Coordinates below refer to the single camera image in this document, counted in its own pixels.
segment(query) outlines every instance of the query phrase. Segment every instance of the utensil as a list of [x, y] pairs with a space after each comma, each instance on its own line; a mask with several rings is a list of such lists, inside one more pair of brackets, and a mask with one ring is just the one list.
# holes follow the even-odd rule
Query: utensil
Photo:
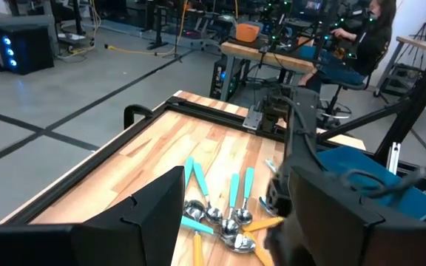
[[252, 222], [252, 214], [248, 211], [248, 200], [251, 193], [252, 182], [254, 181], [254, 168], [246, 169], [246, 179], [244, 180], [244, 200], [243, 207], [234, 211], [234, 219], [239, 225], [248, 225]]
[[186, 159], [185, 166], [183, 167], [183, 172], [185, 173], [185, 189], [189, 185], [190, 176], [192, 175], [193, 162], [193, 157], [188, 157]]
[[264, 219], [256, 222], [252, 222], [251, 224], [247, 226], [243, 226], [243, 230], [245, 232], [252, 232], [259, 229], [264, 228], [270, 228], [271, 226], [277, 225], [278, 223], [282, 222], [284, 219], [282, 217], [275, 217], [275, 218], [269, 218]]
[[[183, 213], [195, 222], [200, 223], [201, 219], [205, 216], [205, 206], [200, 201], [193, 199], [186, 204]], [[205, 265], [201, 247], [201, 235], [198, 230], [195, 230], [195, 235], [193, 236], [193, 263], [195, 266]]]
[[208, 222], [219, 225], [223, 219], [223, 215], [221, 214], [221, 211], [218, 208], [213, 207], [212, 203], [210, 202], [208, 187], [206, 186], [205, 175], [203, 174], [201, 165], [199, 163], [194, 163], [193, 171], [195, 172], [198, 185], [200, 186], [200, 189], [205, 196], [205, 200], [208, 203], [208, 206], [206, 207], [205, 218]]
[[218, 236], [225, 243], [229, 250], [232, 250], [236, 253], [251, 253], [256, 249], [256, 243], [240, 233], [235, 236], [224, 237], [220, 233], [215, 232], [213, 228], [210, 228], [209, 226], [196, 222], [185, 216], [182, 216], [180, 224], [188, 228], [193, 228], [204, 233]]
[[[254, 241], [254, 243], [257, 242], [257, 240], [254, 238], [254, 236], [250, 232], [244, 232], [244, 236]], [[263, 263], [264, 266], [274, 266], [274, 261], [268, 255], [268, 252], [260, 245], [258, 245], [254, 249], [254, 253], [256, 253], [257, 258], [259, 258], [259, 260]]]
[[229, 214], [228, 219], [221, 221], [221, 233], [224, 236], [234, 236], [240, 231], [240, 226], [231, 218], [236, 205], [237, 189], [240, 186], [240, 175], [233, 174], [229, 186]]
[[266, 210], [266, 212], [268, 214], [270, 214], [271, 216], [277, 217], [277, 214], [275, 214], [273, 211], [271, 211], [268, 207], [267, 207], [267, 203], [266, 203], [266, 198], [265, 197], [259, 197], [259, 204], [264, 208], [264, 210]]
[[271, 171], [275, 174], [277, 173], [277, 167], [275, 167], [274, 162], [271, 159], [266, 160], [266, 165], [271, 169]]

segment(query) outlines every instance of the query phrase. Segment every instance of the jeans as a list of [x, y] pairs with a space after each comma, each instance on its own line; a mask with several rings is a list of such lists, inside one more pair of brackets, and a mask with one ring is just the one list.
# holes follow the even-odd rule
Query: jeans
[[317, 66], [317, 73], [313, 75], [306, 84], [307, 88], [318, 94], [322, 89], [322, 81], [324, 79], [341, 81], [351, 85], [360, 85], [366, 78], [353, 69], [346, 67], [343, 61], [334, 57], [329, 52], [323, 50], [319, 56], [323, 65]]

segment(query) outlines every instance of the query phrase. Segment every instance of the orange handle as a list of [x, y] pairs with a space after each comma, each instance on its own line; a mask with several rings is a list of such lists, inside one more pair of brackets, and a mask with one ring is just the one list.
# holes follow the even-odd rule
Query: orange handle
[[256, 249], [254, 249], [254, 253], [256, 253], [257, 258], [263, 263], [264, 266], [274, 266], [274, 261], [268, 252], [263, 248], [262, 245], [257, 243], [257, 240], [254, 238], [252, 233], [244, 232], [244, 236], [250, 238], [254, 243], [256, 243]]
[[247, 226], [243, 226], [243, 230], [245, 232], [252, 232], [252, 231], [263, 229], [263, 228], [269, 228], [271, 226], [278, 224], [279, 222], [282, 222], [283, 220], [284, 219], [282, 217], [264, 219], [264, 220], [252, 222], [251, 224]]
[[193, 236], [193, 265], [205, 265], [205, 263], [203, 262], [203, 251], [201, 248], [201, 236], [197, 232], [195, 232], [195, 235]]

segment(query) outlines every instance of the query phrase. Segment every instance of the hair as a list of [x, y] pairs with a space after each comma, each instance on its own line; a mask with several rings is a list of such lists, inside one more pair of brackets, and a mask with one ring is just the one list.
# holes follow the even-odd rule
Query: hair
[[381, 7], [381, 16], [377, 19], [376, 30], [389, 28], [392, 30], [393, 19], [396, 17], [396, 0], [377, 0]]

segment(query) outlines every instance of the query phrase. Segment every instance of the teal handle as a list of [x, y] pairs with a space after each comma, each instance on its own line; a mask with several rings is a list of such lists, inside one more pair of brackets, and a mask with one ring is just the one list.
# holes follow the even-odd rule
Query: teal handle
[[229, 207], [234, 208], [236, 205], [237, 189], [240, 187], [240, 175], [233, 174], [231, 177], [231, 185], [229, 189]]
[[184, 173], [185, 173], [185, 189], [189, 185], [190, 176], [192, 175], [193, 170], [193, 157], [189, 157], [184, 166]]
[[210, 228], [202, 223], [196, 222], [190, 218], [182, 216], [182, 220], [180, 221], [180, 225], [195, 229], [197, 231], [201, 231], [204, 233], [214, 234], [213, 228]]
[[252, 183], [254, 181], [254, 168], [248, 167], [246, 169], [246, 180], [244, 180], [244, 197], [249, 198], [252, 189]]
[[201, 164], [194, 163], [193, 171], [195, 171], [195, 176], [197, 177], [198, 185], [200, 186], [201, 191], [204, 196], [208, 196], [208, 187], [206, 186], [205, 175], [203, 174], [203, 170], [201, 169]]

